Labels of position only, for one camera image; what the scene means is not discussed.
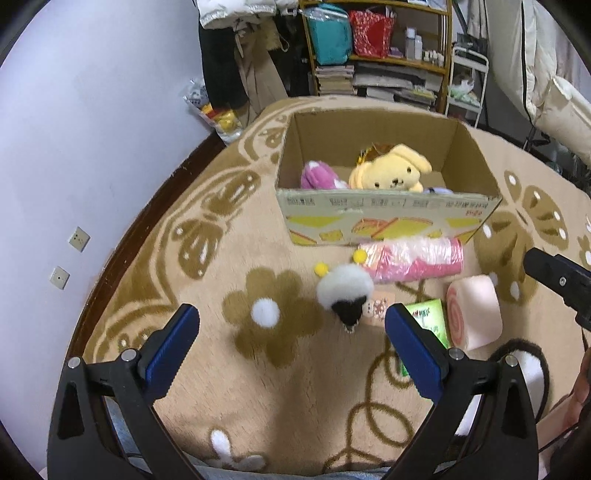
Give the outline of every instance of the small card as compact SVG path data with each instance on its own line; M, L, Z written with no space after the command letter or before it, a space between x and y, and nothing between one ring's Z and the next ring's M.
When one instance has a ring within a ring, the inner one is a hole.
M363 304L363 313L359 323L384 328L386 310L394 303L393 291L374 290L371 298Z

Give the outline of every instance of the slipper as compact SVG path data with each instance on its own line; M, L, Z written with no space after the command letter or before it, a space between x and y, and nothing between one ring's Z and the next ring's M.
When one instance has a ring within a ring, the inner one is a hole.
M530 394L531 407L535 422L538 423L548 402L550 392L550 372L542 349L527 340L516 338L499 347L489 358L498 362L507 355L513 355L519 361L527 391ZM481 395L475 395L466 409L464 418L456 430L456 436L467 436L474 423Z

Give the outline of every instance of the purple plush toy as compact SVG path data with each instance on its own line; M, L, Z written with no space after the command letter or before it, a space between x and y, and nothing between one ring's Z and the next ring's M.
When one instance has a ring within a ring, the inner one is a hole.
M309 161L301 173L301 187L306 190L348 189L335 171L322 161Z

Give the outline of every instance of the white fluffy plush toy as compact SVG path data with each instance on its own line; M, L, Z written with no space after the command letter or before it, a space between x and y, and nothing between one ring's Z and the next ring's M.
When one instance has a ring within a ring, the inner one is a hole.
M355 263L343 264L329 270L328 265L319 263L314 268L321 277L316 287L316 297L325 310L332 310L343 322L345 330L353 333L363 313L363 304L374 292L374 282L358 264L363 264L366 253L356 250Z

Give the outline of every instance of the white bottle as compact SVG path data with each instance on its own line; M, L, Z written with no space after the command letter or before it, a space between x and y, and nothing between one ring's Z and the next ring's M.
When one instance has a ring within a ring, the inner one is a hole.
M414 42L417 31L412 27L407 27L406 32L406 58L407 60L414 60Z
M414 59L421 60L423 58L423 39L421 35L414 37Z

